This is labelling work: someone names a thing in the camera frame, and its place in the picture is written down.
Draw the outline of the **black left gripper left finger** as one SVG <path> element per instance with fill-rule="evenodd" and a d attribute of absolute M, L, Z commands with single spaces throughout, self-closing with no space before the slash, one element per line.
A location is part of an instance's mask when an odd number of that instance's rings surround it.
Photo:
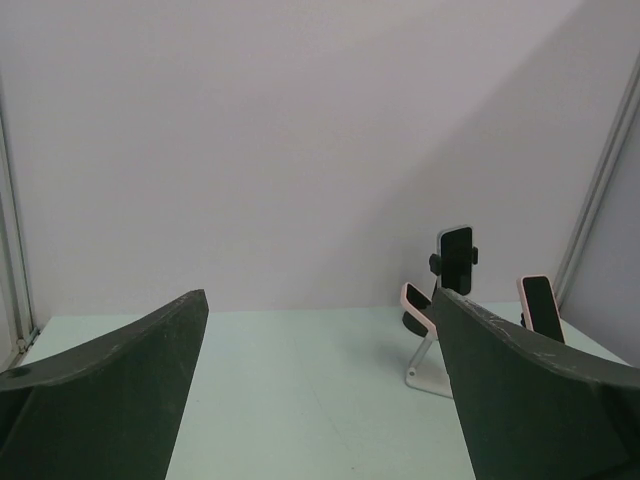
<path fill-rule="evenodd" d="M 206 295 L 193 290 L 2 372 L 2 478 L 165 478 L 207 320 Z"/>

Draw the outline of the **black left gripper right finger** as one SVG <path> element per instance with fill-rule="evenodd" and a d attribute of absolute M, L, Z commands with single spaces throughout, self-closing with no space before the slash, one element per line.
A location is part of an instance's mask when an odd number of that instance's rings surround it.
<path fill-rule="evenodd" d="M 438 290 L 432 320 L 478 479 L 636 479 L 639 371 Z"/>

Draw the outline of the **pink phone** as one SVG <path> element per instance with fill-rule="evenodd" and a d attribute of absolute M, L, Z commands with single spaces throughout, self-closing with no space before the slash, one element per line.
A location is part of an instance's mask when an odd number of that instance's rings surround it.
<path fill-rule="evenodd" d="M 528 330 L 560 343 L 565 343 L 560 315 L 549 278 L 528 275 L 517 282 L 522 313 Z"/>
<path fill-rule="evenodd" d="M 404 309 L 403 325 L 417 336 L 437 340 L 437 328 L 430 318 L 432 314 L 431 299 L 412 283 L 407 282 L 401 288 L 400 302 Z"/>

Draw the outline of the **white folding phone stand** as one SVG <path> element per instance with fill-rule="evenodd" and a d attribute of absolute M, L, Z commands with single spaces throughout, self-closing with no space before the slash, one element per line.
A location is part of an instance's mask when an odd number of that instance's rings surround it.
<path fill-rule="evenodd" d="M 410 388 L 433 395 L 453 397 L 439 342 L 431 334 L 423 339 L 411 358 L 405 383 Z"/>

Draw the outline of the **black round-base clamp stand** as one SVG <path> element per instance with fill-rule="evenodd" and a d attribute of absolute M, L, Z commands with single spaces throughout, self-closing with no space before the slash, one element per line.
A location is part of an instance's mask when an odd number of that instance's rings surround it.
<path fill-rule="evenodd" d="M 473 247 L 473 267 L 478 264 L 478 257 L 479 257 L 479 250 L 476 246 L 474 246 Z M 434 290 L 433 290 L 433 292 L 436 292 L 440 287 L 439 279 L 441 275 L 441 257 L 439 256 L 438 253 L 434 253 L 430 256 L 429 267 L 430 267 L 430 271 L 433 274 L 435 274 L 437 278 L 437 281 L 436 281 L 436 284 L 434 285 Z"/>

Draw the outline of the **phone in black clamp stand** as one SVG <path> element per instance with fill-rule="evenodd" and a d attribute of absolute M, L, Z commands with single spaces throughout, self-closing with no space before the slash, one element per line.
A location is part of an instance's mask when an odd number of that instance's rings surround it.
<path fill-rule="evenodd" d="M 473 229 L 469 225 L 439 233 L 437 253 L 441 257 L 439 286 L 468 295 L 472 289 Z"/>

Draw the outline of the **left aluminium corner post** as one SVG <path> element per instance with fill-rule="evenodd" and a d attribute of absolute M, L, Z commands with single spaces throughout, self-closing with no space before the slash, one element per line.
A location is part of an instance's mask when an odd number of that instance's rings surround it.
<path fill-rule="evenodd" d="M 38 338 L 19 192 L 1 96 L 1 368 L 19 364 Z"/>

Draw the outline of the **aluminium corner post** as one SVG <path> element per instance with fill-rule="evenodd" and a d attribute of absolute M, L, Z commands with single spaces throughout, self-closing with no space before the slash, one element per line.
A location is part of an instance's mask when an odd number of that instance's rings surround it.
<path fill-rule="evenodd" d="M 19 192 L 1 96 L 1 368 L 19 364 L 38 338 Z"/>
<path fill-rule="evenodd" d="M 562 307 L 569 294 L 638 108 L 639 58 L 636 58 L 553 283 L 559 307 Z"/>

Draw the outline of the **right aluminium corner post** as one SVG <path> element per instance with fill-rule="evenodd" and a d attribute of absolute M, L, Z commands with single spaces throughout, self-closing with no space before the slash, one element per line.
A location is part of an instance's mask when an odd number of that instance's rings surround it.
<path fill-rule="evenodd" d="M 639 58 L 636 58 L 553 283 L 559 307 L 562 307 L 569 294 L 638 108 Z"/>

